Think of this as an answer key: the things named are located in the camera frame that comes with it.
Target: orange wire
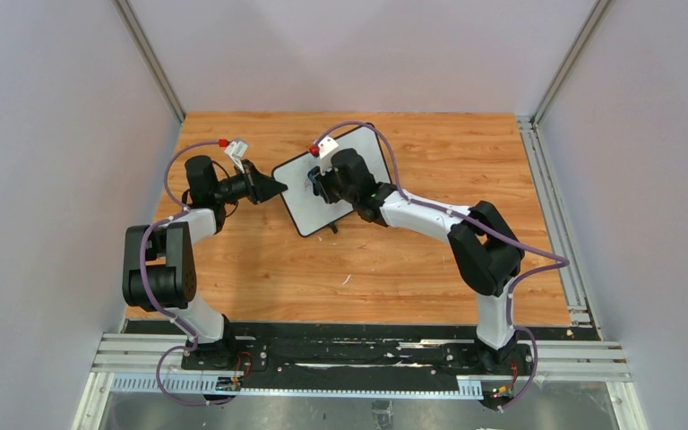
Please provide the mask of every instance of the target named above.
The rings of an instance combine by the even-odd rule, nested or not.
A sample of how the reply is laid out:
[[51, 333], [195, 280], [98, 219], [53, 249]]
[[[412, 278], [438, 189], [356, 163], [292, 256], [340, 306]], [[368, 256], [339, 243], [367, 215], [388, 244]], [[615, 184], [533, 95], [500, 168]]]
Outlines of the orange wire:
[[[518, 381], [518, 364], [516, 362], [511, 362], [511, 367], [512, 367], [512, 381], [508, 384], [503, 385], [502, 387], [498, 388], [497, 390], [500, 391], [501, 389], [505, 389], [506, 391], [511, 391], [512, 386], [515, 384], [516, 381]], [[497, 392], [494, 396], [492, 397], [500, 397], [500, 392]]]
[[236, 356], [236, 368], [233, 369], [233, 377], [230, 378], [230, 380], [233, 381], [233, 383], [238, 383], [238, 377], [236, 376], [236, 374], [238, 373], [239, 367], [241, 367], [241, 357]]
[[241, 351], [239, 354], [242, 356], [249, 357], [249, 366], [246, 368], [246, 372], [244, 373], [244, 376], [249, 376], [249, 374], [252, 372], [252, 354], [249, 354], [246, 351]]

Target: floor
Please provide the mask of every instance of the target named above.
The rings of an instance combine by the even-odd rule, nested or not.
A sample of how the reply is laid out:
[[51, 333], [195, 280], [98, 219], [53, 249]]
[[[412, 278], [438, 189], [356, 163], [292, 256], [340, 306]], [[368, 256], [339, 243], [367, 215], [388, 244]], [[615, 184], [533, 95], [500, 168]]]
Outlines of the floor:
[[[193, 112], [178, 148], [241, 137], [245, 154], [269, 175], [331, 125], [358, 119], [390, 139], [402, 184], [414, 194], [456, 204], [487, 200], [524, 243], [550, 249], [529, 164], [513, 115], [450, 113]], [[170, 173], [179, 195], [183, 162], [207, 154], [229, 168], [214, 146], [186, 153]], [[158, 219], [178, 211], [162, 194]], [[362, 323], [478, 323], [475, 294], [460, 279], [449, 246], [417, 233], [367, 224], [356, 214], [339, 233], [296, 232], [283, 204], [241, 202], [218, 235], [194, 248], [198, 289], [234, 320]], [[548, 261], [527, 254], [523, 270]], [[153, 316], [131, 309], [128, 316]], [[570, 324], [557, 273], [538, 274], [516, 291], [515, 320]]]

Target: aluminum frame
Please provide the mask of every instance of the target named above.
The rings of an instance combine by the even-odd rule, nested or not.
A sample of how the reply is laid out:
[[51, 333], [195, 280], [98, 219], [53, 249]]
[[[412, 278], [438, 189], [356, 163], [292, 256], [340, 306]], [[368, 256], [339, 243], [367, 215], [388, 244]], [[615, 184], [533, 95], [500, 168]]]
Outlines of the aluminum frame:
[[[202, 372], [168, 374], [162, 381], [172, 394], [215, 394], [219, 377]], [[111, 392], [160, 393], [154, 374], [115, 374]], [[374, 390], [300, 390], [276, 388], [242, 388], [241, 391], [223, 391], [228, 396], [274, 397], [335, 397], [339, 399], [436, 399], [482, 400], [481, 381], [458, 378], [457, 391], [374, 391]]]
[[634, 383], [608, 383], [607, 391], [621, 430], [648, 430]]
[[143, 32], [143, 28], [138, 22], [138, 18], [135, 16], [133, 7], [128, 0], [112, 0], [112, 4], [115, 5], [117, 12], [120, 14], [120, 19], [123, 20], [123, 24], [128, 31], [130, 31], [131, 39], [133, 39], [135, 46], [137, 46], [139, 52], [141, 52], [144, 63], [149, 66], [151, 77], [154, 78], [157, 86], [159, 86], [159, 90], [162, 91], [162, 95], [165, 97], [168, 106], [170, 106], [170, 110], [173, 111], [173, 115], [178, 122], [182, 124], [185, 121], [185, 110], [183, 109], [183, 105], [181, 105], [175, 89], [173, 89], [172, 84], [170, 84], [165, 74], [165, 70], [154, 54], [154, 49], [146, 38], [146, 33]]
[[570, 261], [567, 267], [559, 270], [565, 302], [571, 315], [572, 325], [595, 325], [598, 334], [599, 324], [589, 309], [587, 289], [580, 270], [580, 259], [569, 237], [569, 223], [563, 213], [563, 202], [560, 199], [556, 181], [550, 173], [549, 157], [542, 145], [537, 129], [532, 125], [531, 118], [518, 116], [518, 127], [523, 147], [529, 160], [531, 178], [537, 190], [539, 206], [545, 219], [547, 233], [553, 252], [566, 256]]
[[560, 91], [565, 80], [568, 78], [568, 75], [571, 73], [571, 69], [573, 68], [573, 66], [576, 65], [577, 60], [579, 60], [579, 57], [581, 56], [581, 52], [587, 46], [589, 39], [594, 34], [598, 25], [605, 16], [608, 7], [610, 7], [612, 3], [613, 0], [595, 1], [595, 4], [592, 6], [592, 9], [589, 11], [589, 14], [587, 15], [587, 20], [581, 26], [579, 34], [576, 36], [576, 39], [571, 44], [571, 47], [569, 47], [568, 53], [565, 55], [563, 62], [560, 64], [560, 67], [558, 67], [557, 72], [555, 72], [553, 80], [547, 87], [545, 95], [542, 97], [542, 100], [539, 101], [539, 104], [537, 105], [537, 110], [531, 117], [531, 123], [534, 126], [537, 126], [542, 123], [542, 119], [547, 114], [547, 110], [550, 108], [550, 106], [552, 106], [555, 96], [557, 95], [558, 91]]
[[[185, 335], [147, 335], [147, 334], [104, 334], [99, 343], [91, 373], [86, 383], [82, 401], [76, 412], [72, 429], [98, 429], [110, 392], [151, 392], [147, 383], [154, 376], [161, 354], [176, 345], [184, 345]], [[473, 340], [421, 340], [421, 345], [470, 343]], [[416, 342], [402, 342], [404, 347], [417, 347]], [[610, 387], [614, 401], [615, 414], [621, 428], [634, 427], [639, 422], [636, 397], [632, 396], [633, 386], [624, 353], [618, 342], [579, 341], [579, 340], [541, 340], [539, 346], [539, 370], [535, 382], [601, 382]], [[217, 376], [232, 376], [232, 371], [186, 371], [180, 368], [181, 354], [168, 357], [164, 362], [167, 379], [180, 388], [180, 393], [199, 394], [202, 385], [194, 381], [209, 381]], [[120, 379], [137, 380], [139, 383], [127, 383]], [[244, 394], [259, 396], [286, 397], [367, 397], [390, 399], [473, 399], [474, 388], [481, 382], [504, 381], [504, 376], [459, 376], [459, 386], [466, 387], [459, 391], [334, 391], [334, 390], [278, 390], [253, 389]], [[117, 390], [113, 389], [118, 381]]]

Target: metal bar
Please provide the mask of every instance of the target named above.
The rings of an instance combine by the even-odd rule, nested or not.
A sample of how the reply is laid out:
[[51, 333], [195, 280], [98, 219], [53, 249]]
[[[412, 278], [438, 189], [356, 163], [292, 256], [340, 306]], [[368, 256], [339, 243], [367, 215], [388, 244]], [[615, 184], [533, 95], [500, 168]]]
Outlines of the metal bar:
[[[95, 372], [111, 372], [105, 366], [156, 366], [162, 352], [158, 354], [99, 354], [93, 360]], [[178, 364], [180, 366], [182, 354], [171, 354], [165, 358], [164, 366]]]
[[629, 375], [626, 363], [574, 363], [571, 361], [540, 360], [538, 372], [567, 374], [625, 374]]
[[133, 7], [128, 0], [112, 0], [112, 3], [120, 13], [120, 18], [122, 18], [125, 27], [130, 31], [135, 45], [143, 56], [143, 61], [149, 66], [151, 75], [154, 77], [154, 81], [165, 96], [165, 100], [173, 111], [173, 115], [176, 116], [180, 123], [183, 123], [185, 121], [185, 110], [183, 109], [183, 105], [181, 105], [173, 86], [165, 75], [165, 71], [162, 69], [162, 65], [159, 63], [157, 56], [154, 55], [154, 50], [151, 48], [149, 40], [146, 39], [146, 34], [143, 32], [143, 28], [138, 22], [138, 18], [135, 16]]
[[571, 321], [574, 323], [582, 324], [592, 324], [592, 317], [585, 312], [571, 312]]
[[71, 427], [73, 430], [99, 429], [114, 377], [113, 374], [89, 374], [81, 402], [75, 412]]
[[544, 360], [624, 360], [624, 352], [621, 349], [542, 348], [539, 358]]
[[549, 183], [548, 192], [550, 195], [550, 202], [556, 208], [554, 211], [555, 224], [558, 230], [561, 232], [560, 237], [563, 240], [565, 255], [571, 260], [571, 264], [565, 269], [569, 271], [572, 276], [574, 285], [579, 288], [580, 294], [583, 297], [584, 303], [587, 304], [589, 314], [592, 316], [592, 322], [595, 324], [595, 329], [598, 331], [600, 337], [603, 336], [602, 326], [599, 322], [599, 315], [593, 312], [593, 309], [589, 304], [594, 303], [592, 300], [591, 291], [586, 281], [584, 280], [584, 275], [581, 268], [584, 267], [581, 264], [582, 259], [579, 256], [579, 252], [571, 239], [569, 232], [573, 231], [571, 222], [565, 214], [565, 209], [563, 201], [561, 200], [560, 192], [558, 192], [558, 180], [554, 172], [549, 168], [548, 160], [550, 159], [549, 152], [547, 149], [547, 144], [545, 136], [542, 134], [542, 130], [539, 126], [534, 126], [534, 139], [533, 142], [536, 144], [536, 154], [535, 156], [541, 160], [542, 171], [547, 177]]
[[133, 340], [152, 340], [152, 341], [173, 341], [185, 342], [185, 334], [135, 334], [135, 333], [104, 333], [101, 335], [101, 341], [104, 340], [123, 340], [126, 342]]
[[634, 383], [608, 383], [606, 386], [618, 427], [621, 430], [648, 430]]
[[[238, 391], [217, 390], [217, 376], [202, 374], [169, 374], [163, 384], [168, 392], [176, 394], [223, 394], [237, 395]], [[379, 399], [442, 399], [481, 400], [481, 382], [459, 379], [456, 391], [390, 391], [390, 390], [302, 390], [274, 388], [242, 388], [243, 396], [285, 396], [285, 397], [336, 397]], [[112, 392], [159, 392], [153, 374], [116, 374]]]
[[131, 348], [135, 352], [159, 352], [163, 350], [168, 350], [178, 345], [183, 345], [183, 340], [180, 341], [161, 341], [161, 342], [142, 342], [134, 347], [132, 347], [131, 342], [120, 342], [120, 341], [104, 341], [102, 340], [99, 344], [99, 350], [105, 352], [114, 351], [131, 351]]
[[[473, 343], [473, 339], [423, 339], [420, 342], [400, 342], [401, 348], [436, 348], [447, 343]], [[531, 345], [531, 340], [519, 340], [518, 343]], [[621, 344], [608, 340], [537, 340], [537, 345], [547, 348], [594, 348], [615, 349]]]
[[[480, 374], [480, 375], [473, 375], [470, 376], [474, 380], [481, 381], [481, 382], [490, 382], [490, 383], [498, 383], [498, 382], [505, 382], [505, 381], [510, 381], [510, 377], [502, 377], [502, 376], [497, 376], [497, 375], [489, 375], [489, 374]], [[622, 373], [613, 373], [613, 372], [589, 372], [589, 373], [584, 373], [584, 372], [572, 372], [572, 373], [566, 373], [566, 372], [557, 372], [557, 373], [549, 373], [546, 371], [540, 371], [537, 373], [535, 376], [537, 378], [536, 382], [537, 383], [629, 383], [632, 381], [631, 376], [628, 374], [622, 374]], [[527, 381], [529, 379], [528, 376], [519, 376], [518, 380], [519, 381]]]
[[534, 116], [532, 117], [532, 124], [534, 124], [534, 126], [541, 124], [542, 118], [545, 117], [555, 96], [563, 86], [566, 78], [568, 78], [571, 69], [576, 64], [579, 56], [581, 56], [589, 38], [595, 33], [595, 29], [600, 24], [600, 21], [602, 21], [611, 3], [613, 3], [613, 0], [597, 0], [592, 6], [592, 10], [589, 11], [589, 15], [587, 15], [587, 20], [584, 22], [584, 25], [581, 26], [581, 30], [579, 30], [579, 35], [576, 36], [576, 39], [568, 49], [568, 54], [565, 55], [563, 62], [555, 73], [555, 77], [550, 82], [547, 91], [545, 91], [545, 95], [542, 97], [542, 100], [537, 106], [537, 110], [534, 112]]
[[[537, 191], [537, 197], [542, 208], [542, 216], [545, 219], [553, 252], [565, 255], [571, 261], [571, 264], [558, 271], [563, 284], [566, 304], [569, 306], [569, 310], [587, 311], [588, 303], [584, 293], [583, 279], [578, 268], [579, 264], [573, 258], [573, 247], [563, 221], [563, 206], [560, 203], [557, 188], [550, 176], [550, 170], [541, 148], [541, 142], [529, 118], [519, 116], [518, 124], [523, 147], [529, 159], [531, 178]], [[574, 315], [572, 313], [572, 322], [574, 324], [583, 323], [579, 316], [574, 318]]]

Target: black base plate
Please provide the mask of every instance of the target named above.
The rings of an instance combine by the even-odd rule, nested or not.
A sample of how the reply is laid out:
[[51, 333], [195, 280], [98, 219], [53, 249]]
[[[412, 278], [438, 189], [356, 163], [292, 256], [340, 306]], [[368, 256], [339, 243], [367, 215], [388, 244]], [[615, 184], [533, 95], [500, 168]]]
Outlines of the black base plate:
[[[391, 324], [329, 324], [297, 322], [232, 322], [239, 337], [238, 350], [252, 356], [252, 372], [245, 387], [275, 389], [454, 391], [456, 374], [512, 375], [511, 360], [519, 374], [531, 373], [533, 362], [528, 345], [516, 345], [509, 359], [487, 370], [477, 357], [475, 343], [453, 343], [476, 337], [475, 326], [426, 326]], [[535, 327], [538, 340], [599, 340], [594, 328]], [[179, 333], [166, 321], [129, 321], [125, 332], [141, 334]], [[403, 348], [401, 342], [450, 340], [422, 348]], [[209, 357], [194, 352], [183, 360], [188, 370], [233, 370], [236, 359]], [[339, 364], [330, 369], [303, 364]], [[370, 365], [372, 367], [346, 366]], [[420, 365], [399, 367], [396, 365]]]
[[250, 365], [251, 356], [252, 373], [264, 372], [268, 367], [268, 343], [260, 340], [237, 340], [236, 354], [234, 356], [216, 354], [206, 348], [197, 348], [194, 352], [183, 357], [181, 366], [184, 370], [246, 370]]

